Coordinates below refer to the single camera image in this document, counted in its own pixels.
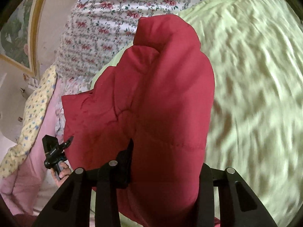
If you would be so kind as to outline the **person's left hand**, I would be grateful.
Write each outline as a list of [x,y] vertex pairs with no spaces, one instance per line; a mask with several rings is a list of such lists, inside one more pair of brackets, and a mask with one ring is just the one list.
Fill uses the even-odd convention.
[[60,163],[60,167],[62,170],[59,175],[57,175],[54,169],[51,169],[51,175],[57,187],[60,187],[69,177],[69,175],[72,173],[67,163],[65,162]]

